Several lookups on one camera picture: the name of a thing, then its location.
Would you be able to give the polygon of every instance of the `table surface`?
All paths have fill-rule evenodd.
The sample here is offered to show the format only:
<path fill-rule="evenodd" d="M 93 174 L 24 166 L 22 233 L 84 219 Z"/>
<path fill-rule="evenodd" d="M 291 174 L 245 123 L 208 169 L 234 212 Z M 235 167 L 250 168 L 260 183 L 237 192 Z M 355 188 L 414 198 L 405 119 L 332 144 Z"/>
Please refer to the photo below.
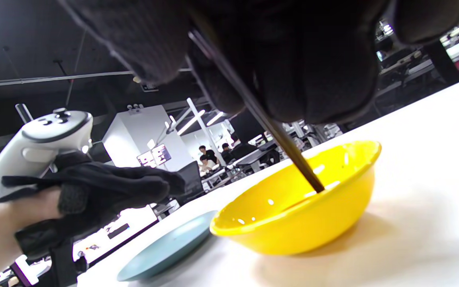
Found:
<path fill-rule="evenodd" d="M 235 161 L 232 165 L 251 165 L 253 162 L 259 160 L 262 156 L 267 154 L 270 150 L 268 151 L 260 151 L 259 149 L 253 151 L 252 153 L 244 156 L 243 158 Z"/>
<path fill-rule="evenodd" d="M 78 286 L 351 287 L 459 286 L 459 84 L 304 152 L 377 140 L 371 203 L 333 243 L 293 257 L 262 256 L 212 237 L 151 281 L 116 282 L 120 269 L 175 227 L 219 210 L 247 188 L 291 164 L 279 162 L 196 199 L 78 278 Z"/>
<path fill-rule="evenodd" d="M 226 172 L 227 172 L 227 171 L 226 171 L 226 170 L 224 169 L 224 167 L 223 167 L 220 171 L 217 171 L 215 174 L 212 174 L 210 177 L 205 178 L 205 179 L 202 179 L 201 182 L 202 182 L 202 183 L 207 182 L 207 181 L 209 181 L 209 180 L 211 180 L 211 179 L 213 179 L 213 178 L 216 178 L 216 177 L 218 177 L 218 176 L 220 176 L 220 175 L 222 175 L 222 174 L 224 174 L 224 173 L 226 173 Z"/>

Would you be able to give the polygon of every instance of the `computer monitor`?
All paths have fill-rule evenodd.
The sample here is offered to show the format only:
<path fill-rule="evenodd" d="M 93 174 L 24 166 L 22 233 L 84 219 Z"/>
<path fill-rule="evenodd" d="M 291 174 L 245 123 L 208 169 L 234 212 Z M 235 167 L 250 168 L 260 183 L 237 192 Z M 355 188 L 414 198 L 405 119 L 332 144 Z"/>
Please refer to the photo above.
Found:
<path fill-rule="evenodd" d="M 157 165 L 162 165 L 164 162 L 171 159 L 171 155 L 166 149 L 166 145 L 159 145 L 151 150 L 155 163 Z"/>
<path fill-rule="evenodd" d="M 235 130 L 240 142 L 249 142 L 259 134 L 265 132 L 265 129 L 263 129 L 249 110 L 239 113 L 229 122 Z"/>
<path fill-rule="evenodd" d="M 144 154 L 138 155 L 137 160 L 143 167 L 157 167 L 157 163 L 155 162 L 151 151 L 147 151 Z"/>

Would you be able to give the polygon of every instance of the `cable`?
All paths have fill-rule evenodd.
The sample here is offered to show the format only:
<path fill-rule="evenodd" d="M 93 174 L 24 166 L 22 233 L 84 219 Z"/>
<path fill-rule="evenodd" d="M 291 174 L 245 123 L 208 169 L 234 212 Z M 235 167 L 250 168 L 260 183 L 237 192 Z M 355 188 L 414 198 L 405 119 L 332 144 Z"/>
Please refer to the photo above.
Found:
<path fill-rule="evenodd" d="M 75 66 L 73 68 L 74 74 L 77 72 L 77 66 L 79 65 L 80 53 L 82 52 L 82 46 L 84 46 L 84 38 L 86 38 L 86 29 L 84 29 L 84 32 L 82 33 L 82 38 L 80 39 L 79 50 L 77 51 L 77 59 L 75 60 Z M 69 86 L 69 93 L 67 94 L 67 101 L 65 103 L 65 107 L 69 106 L 70 96 L 72 93 L 72 87 L 73 87 L 73 80 L 71 80 L 71 84 Z"/>

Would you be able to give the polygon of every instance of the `white pillar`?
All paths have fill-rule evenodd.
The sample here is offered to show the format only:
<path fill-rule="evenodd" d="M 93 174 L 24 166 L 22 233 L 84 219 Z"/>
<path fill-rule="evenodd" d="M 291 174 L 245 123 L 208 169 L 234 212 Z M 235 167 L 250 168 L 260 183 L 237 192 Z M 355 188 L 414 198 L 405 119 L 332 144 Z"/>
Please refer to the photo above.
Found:
<path fill-rule="evenodd" d="M 192 102 L 191 98 L 188 98 L 187 99 L 187 103 L 189 104 L 189 106 L 191 107 L 191 110 L 192 112 L 194 113 L 194 116 L 197 115 L 198 111 L 196 109 L 196 106 L 194 105 L 194 103 Z M 201 126 L 201 129 L 203 130 L 204 134 L 206 135 L 206 137 L 208 138 L 208 141 L 210 143 L 210 147 L 212 148 L 212 150 L 214 151 L 215 153 L 215 156 L 219 159 L 221 165 L 223 167 L 226 166 L 226 162 L 224 161 L 224 159 L 222 158 L 222 155 L 221 153 L 219 153 L 219 150 L 217 149 L 217 145 L 215 145 L 215 142 L 212 138 L 212 136 L 210 135 L 210 133 L 208 132 L 208 130 L 206 129 L 206 125 L 204 125 L 204 122 L 202 120 L 202 118 L 199 116 L 197 117 L 197 121 L 199 123 L 199 125 Z"/>
<path fill-rule="evenodd" d="M 139 112 L 121 112 L 115 116 L 102 142 L 117 167 L 138 167 L 137 156 L 148 152 L 147 143 L 158 140 L 164 131 L 164 122 L 171 121 L 164 107 L 153 106 Z M 171 159 L 159 165 L 160 169 L 177 171 L 193 162 L 187 147 L 176 132 L 168 134 L 157 145 L 164 144 Z"/>

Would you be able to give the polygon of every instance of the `black glove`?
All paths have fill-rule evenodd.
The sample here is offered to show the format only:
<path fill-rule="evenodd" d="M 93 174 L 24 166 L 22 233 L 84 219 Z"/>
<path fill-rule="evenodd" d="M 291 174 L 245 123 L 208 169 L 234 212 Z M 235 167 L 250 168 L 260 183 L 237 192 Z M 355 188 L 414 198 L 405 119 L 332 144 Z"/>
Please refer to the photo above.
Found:
<path fill-rule="evenodd" d="M 406 44 L 437 40 L 459 21 L 459 0 L 59 2 L 144 83 L 173 80 L 189 53 L 213 105 L 237 113 L 239 94 L 187 37 L 185 7 L 195 7 L 249 85 L 255 74 L 270 116 L 313 124 L 344 122 L 365 111 L 379 73 L 375 27 L 388 6 L 395 35 Z"/>
<path fill-rule="evenodd" d="M 81 153 L 58 158 L 58 173 L 44 178 L 3 177 L 7 187 L 33 185 L 0 198 L 0 202 L 29 196 L 48 187 L 61 187 L 58 210 L 64 216 L 29 227 L 17 234 L 22 251 L 31 259 L 67 239 L 79 240 L 115 220 L 120 211 L 142 208 L 166 196 L 184 194 L 185 181 L 176 173 L 151 167 L 113 167 L 91 162 Z"/>

